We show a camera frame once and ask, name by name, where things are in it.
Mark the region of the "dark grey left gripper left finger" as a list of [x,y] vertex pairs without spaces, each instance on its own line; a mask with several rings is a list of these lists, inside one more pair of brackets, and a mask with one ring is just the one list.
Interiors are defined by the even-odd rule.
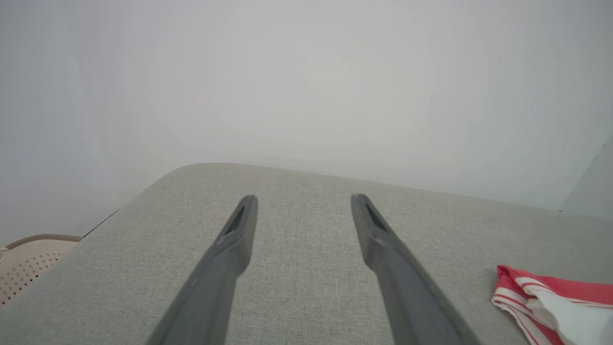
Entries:
[[149,345],[223,345],[237,280],[247,269],[258,198],[244,196],[171,302]]

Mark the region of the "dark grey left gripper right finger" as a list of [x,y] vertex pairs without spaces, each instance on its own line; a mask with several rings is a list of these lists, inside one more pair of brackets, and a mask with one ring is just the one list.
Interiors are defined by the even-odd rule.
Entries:
[[351,196],[362,258],[376,275],[397,345],[477,345],[479,339],[364,194]]

